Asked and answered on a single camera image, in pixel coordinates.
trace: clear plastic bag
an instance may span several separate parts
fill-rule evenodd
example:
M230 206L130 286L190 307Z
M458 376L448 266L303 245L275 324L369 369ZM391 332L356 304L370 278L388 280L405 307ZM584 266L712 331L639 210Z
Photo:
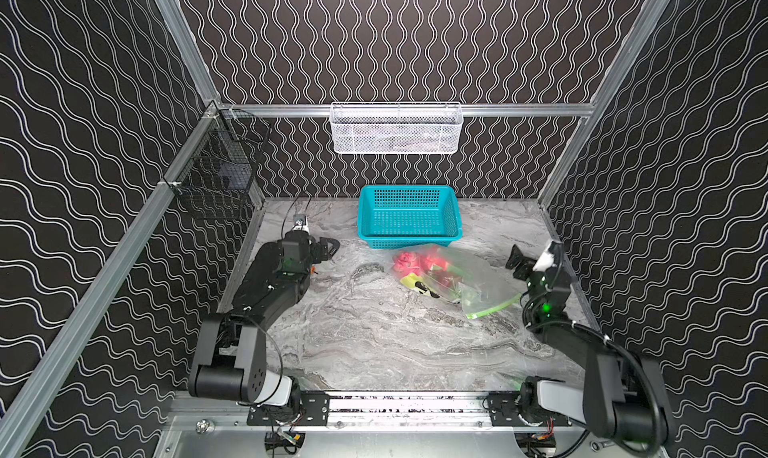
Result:
M520 299L480 257L456 248L420 244L394 250L390 272L406 287L461 303L467 318L504 309Z

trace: bolt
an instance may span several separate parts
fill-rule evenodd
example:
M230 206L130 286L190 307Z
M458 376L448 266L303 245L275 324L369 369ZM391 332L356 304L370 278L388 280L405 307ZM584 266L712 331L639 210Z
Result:
M610 441L610 440L606 440L606 441L591 441L589 443L589 447L595 453L599 452L603 448L607 448L607 447L613 446L613 445L615 445L615 443Z
M213 422L213 421L211 421L211 420L206 420L206 419L202 419L202 420L198 421L198 422L195 424L195 426L194 426L194 430L195 430L195 431L196 431L198 434L201 434L201 435L202 435L202 434L206 434L206 433L208 433L208 432L210 432L210 431L213 431L213 430L214 430L214 427L215 427L215 426L214 426L214 422Z

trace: wavy pattern wall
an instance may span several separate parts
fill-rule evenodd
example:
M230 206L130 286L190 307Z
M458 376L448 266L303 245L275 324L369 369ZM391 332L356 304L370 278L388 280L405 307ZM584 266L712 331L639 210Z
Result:
M768 456L768 0L673 0L552 205L603 331L660 358L674 458Z
M233 104L585 103L644 2L179 1L216 89ZM572 122L472 119L456 155L398 158L335 155L321 121L280 120L260 184L271 197L434 182L463 197L531 198Z
M171 205L24 456L152 456L247 227L202 224Z
M152 0L0 0L0 416L196 125Z
M225 102L583 103L643 0L180 0Z
M253 129L243 116L238 132ZM256 180L271 197L356 197L366 184L448 184L459 197L535 198L577 121L471 118L453 155L338 155L327 119L284 118L260 146L263 153L254 154Z

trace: marble surface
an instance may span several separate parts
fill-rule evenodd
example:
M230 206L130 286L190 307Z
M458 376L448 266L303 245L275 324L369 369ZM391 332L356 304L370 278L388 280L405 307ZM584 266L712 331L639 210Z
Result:
M251 259L261 244L280 237L291 201L268 201ZM305 199L296 203L303 210ZM504 269L513 244L538 256L549 239L538 206L520 201L460 201L464 238L452 246ZM293 212L286 228L291 225ZM280 345L286 373L304 389L516 390L538 374L581 383L583 370L525 331L518 305L467 319L460 305L404 288L388 270L391 252L372 250L357 235L357 201L315 200L307 208L310 232L333 237L341 249L317 265L310 290L278 319L270 334ZM585 323L575 297L568 312ZM270 368L277 371L272 350Z

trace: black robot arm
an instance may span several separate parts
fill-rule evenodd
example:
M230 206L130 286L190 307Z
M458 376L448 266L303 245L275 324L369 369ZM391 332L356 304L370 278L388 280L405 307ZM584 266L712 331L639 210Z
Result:
M515 247L507 267L528 284L522 317L526 328L584 368L584 388L529 376L521 388L521 412L532 420L546 410L565 414L629 453L656 453L677 430L659 364L568 317L565 302L571 295L571 278L563 263L562 243L552 242L539 261L524 257ZM625 442L646 447L633 448Z
M301 301L310 287L312 265L330 260L339 247L337 240L316 241L302 230L264 243L235 293L233 309L203 320L190 371L190 395L256 402L269 374L264 332ZM236 355L220 353L231 345L237 345Z

